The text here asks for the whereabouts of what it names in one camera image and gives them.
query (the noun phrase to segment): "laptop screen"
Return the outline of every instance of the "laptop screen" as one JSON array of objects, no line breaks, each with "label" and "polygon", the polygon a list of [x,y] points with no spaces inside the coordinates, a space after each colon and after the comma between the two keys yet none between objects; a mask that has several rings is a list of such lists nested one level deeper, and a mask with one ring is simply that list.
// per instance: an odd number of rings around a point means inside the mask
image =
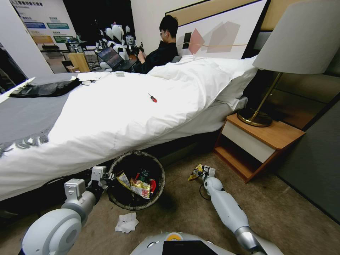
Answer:
[{"label": "laptop screen", "polygon": [[105,50],[98,53],[98,56],[103,59],[111,68],[115,68],[120,62],[123,61],[122,57],[112,49],[108,47]]}]

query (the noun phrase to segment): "black bag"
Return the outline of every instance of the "black bag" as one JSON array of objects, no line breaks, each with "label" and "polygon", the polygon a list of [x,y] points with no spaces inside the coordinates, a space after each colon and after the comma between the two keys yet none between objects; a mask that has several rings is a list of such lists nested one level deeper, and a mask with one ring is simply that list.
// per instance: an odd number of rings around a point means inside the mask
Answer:
[{"label": "black bag", "polygon": [[42,85],[26,84],[13,91],[10,97],[57,97],[67,94],[80,84],[78,78],[72,81],[62,81]]}]

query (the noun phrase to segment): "black hair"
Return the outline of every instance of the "black hair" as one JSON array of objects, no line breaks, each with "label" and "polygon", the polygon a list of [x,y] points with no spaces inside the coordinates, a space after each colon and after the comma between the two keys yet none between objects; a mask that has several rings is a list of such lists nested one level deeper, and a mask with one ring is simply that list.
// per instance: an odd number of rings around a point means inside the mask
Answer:
[{"label": "black hair", "polygon": [[161,30],[169,31],[171,37],[176,37],[177,29],[178,29],[178,21],[171,15],[166,15],[159,25],[159,31]]}]

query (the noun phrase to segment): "laptop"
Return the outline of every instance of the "laptop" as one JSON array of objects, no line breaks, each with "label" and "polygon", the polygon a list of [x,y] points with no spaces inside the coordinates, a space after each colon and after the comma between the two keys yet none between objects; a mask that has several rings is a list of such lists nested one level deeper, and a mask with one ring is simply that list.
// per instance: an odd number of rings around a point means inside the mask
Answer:
[{"label": "laptop", "polygon": [[98,53],[98,56],[104,60],[113,71],[127,71],[137,60],[124,60],[112,47]]}]

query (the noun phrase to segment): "trash can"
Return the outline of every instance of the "trash can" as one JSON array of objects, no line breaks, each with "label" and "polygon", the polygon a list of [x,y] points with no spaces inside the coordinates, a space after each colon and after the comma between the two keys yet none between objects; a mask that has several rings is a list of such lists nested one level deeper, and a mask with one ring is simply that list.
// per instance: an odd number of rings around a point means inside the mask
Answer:
[{"label": "trash can", "polygon": [[135,211],[147,208],[158,200],[165,186],[165,172],[159,160],[149,153],[143,151],[127,152],[115,159],[109,173],[116,174],[116,177],[125,173],[127,179],[130,180],[136,178],[141,169],[148,170],[148,178],[154,179],[156,182],[156,188],[150,195],[150,199],[133,193],[116,180],[115,185],[107,190],[111,202],[121,208]]}]

